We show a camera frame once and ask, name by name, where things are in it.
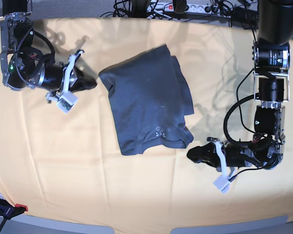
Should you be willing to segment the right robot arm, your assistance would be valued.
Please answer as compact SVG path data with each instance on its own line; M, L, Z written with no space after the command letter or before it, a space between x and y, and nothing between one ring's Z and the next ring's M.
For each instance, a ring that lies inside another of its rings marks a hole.
M30 0L0 0L0 66L4 86L15 91L41 88L51 97L95 88L95 79L76 67L84 51L70 55L67 64L57 63L55 48L34 30L31 14Z

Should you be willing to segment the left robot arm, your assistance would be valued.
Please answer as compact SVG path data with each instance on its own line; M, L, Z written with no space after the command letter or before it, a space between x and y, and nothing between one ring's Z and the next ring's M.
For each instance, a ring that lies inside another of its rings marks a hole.
M194 163L205 163L218 171L228 167L246 171L270 170L282 161L285 140L282 104L290 98L293 0L261 0L258 14L258 36L252 48L254 93L238 99L226 113L225 141L209 137L205 146L188 151L187 157ZM252 140L235 140L229 134L229 118L252 99L259 101Z

